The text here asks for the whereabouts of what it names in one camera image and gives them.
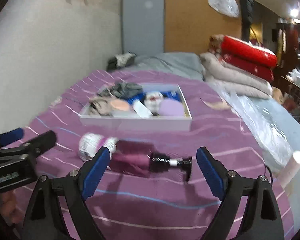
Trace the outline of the person's hand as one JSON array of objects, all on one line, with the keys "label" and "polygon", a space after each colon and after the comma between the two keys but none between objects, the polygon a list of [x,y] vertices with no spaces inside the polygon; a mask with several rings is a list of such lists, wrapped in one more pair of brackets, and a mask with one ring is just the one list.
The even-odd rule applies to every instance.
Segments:
[{"label": "person's hand", "polygon": [[17,209],[17,198],[14,191],[0,194],[0,214],[12,224],[18,224],[22,221],[23,215]]}]

